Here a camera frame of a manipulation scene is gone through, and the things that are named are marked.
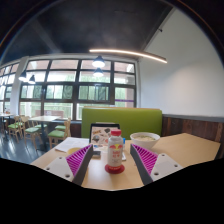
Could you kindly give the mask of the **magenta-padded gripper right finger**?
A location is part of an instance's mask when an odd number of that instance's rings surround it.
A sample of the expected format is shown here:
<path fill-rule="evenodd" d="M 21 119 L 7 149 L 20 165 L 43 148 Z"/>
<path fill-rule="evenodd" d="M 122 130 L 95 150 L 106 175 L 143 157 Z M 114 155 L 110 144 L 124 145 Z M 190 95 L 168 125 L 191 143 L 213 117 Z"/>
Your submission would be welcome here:
<path fill-rule="evenodd" d="M 182 166 L 165 153 L 156 154 L 135 144 L 130 146 L 144 185 L 150 184 L 182 169 Z"/>

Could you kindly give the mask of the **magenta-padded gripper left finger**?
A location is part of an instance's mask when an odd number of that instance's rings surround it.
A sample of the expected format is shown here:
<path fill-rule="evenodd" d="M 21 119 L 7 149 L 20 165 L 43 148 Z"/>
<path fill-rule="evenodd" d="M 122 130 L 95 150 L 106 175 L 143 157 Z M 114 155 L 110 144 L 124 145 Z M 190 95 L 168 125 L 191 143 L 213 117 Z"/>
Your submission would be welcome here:
<path fill-rule="evenodd" d="M 81 186 L 92 156 L 93 145 L 90 144 L 67 157 L 57 157 L 44 170 Z"/>

